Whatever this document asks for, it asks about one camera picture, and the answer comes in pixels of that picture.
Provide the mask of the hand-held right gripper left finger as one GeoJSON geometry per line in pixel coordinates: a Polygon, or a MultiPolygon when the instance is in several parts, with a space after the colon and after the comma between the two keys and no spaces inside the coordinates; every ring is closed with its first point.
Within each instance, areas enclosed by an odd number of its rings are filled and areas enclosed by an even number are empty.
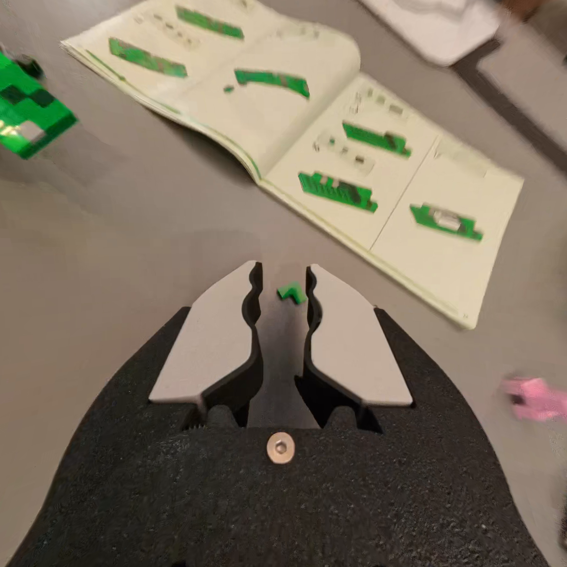
{"type": "Polygon", "coordinates": [[[203,292],[188,315],[149,394],[153,404],[194,404],[206,418],[228,407],[248,425],[250,401],[263,385],[258,322],[263,265],[249,260],[203,292]]]}

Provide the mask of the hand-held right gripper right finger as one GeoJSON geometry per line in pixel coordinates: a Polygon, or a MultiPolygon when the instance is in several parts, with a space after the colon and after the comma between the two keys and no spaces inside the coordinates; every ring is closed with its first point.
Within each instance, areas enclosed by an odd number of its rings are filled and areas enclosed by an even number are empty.
{"type": "Polygon", "coordinates": [[[373,306],[318,264],[306,269],[308,331],[296,388],[320,428],[335,409],[356,428],[382,433],[374,407],[409,408],[413,397],[373,306]]]}

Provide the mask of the green corner-shaped tile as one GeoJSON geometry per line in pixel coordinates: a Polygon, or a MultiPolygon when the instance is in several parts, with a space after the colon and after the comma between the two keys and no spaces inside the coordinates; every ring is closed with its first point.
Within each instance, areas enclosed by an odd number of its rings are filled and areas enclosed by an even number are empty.
{"type": "Polygon", "coordinates": [[[296,305],[301,305],[307,301],[307,296],[298,281],[292,281],[284,286],[277,288],[278,297],[284,301],[292,300],[296,305]]]}

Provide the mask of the green studded plate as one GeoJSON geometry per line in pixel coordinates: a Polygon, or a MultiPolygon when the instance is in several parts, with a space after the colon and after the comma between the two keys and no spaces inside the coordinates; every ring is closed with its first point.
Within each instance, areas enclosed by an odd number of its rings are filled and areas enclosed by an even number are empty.
{"type": "Polygon", "coordinates": [[[1,47],[1,146],[28,160],[72,128],[75,114],[1,47]]]}

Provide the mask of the pink pig figure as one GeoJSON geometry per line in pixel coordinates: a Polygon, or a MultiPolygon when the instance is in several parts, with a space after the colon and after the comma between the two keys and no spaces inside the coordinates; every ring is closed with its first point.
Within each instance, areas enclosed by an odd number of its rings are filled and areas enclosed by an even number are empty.
{"type": "Polygon", "coordinates": [[[503,393],[511,402],[517,420],[566,422],[566,390],[551,387],[542,378],[507,378],[503,393]]]}

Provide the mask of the building instruction booklet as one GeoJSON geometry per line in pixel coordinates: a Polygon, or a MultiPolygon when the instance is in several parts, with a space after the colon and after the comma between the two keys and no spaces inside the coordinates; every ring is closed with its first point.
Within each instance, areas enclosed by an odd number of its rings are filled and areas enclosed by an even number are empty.
{"type": "Polygon", "coordinates": [[[256,185],[472,330],[523,179],[258,1],[143,1],[61,47],[229,151],[256,185]]]}

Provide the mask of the dark green brick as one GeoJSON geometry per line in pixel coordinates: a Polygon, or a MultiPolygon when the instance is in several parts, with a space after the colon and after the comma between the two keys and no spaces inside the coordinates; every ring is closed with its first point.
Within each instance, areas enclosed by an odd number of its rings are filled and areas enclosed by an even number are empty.
{"type": "Polygon", "coordinates": [[[26,75],[38,81],[43,80],[45,76],[44,71],[33,57],[26,54],[19,54],[15,56],[14,61],[26,75]]]}

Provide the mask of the white stand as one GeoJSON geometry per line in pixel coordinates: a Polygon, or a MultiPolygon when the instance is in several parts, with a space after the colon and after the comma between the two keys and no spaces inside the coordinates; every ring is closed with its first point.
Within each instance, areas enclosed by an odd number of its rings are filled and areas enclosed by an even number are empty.
{"type": "Polygon", "coordinates": [[[496,1],[360,1],[423,60],[449,67],[494,39],[496,1]]]}

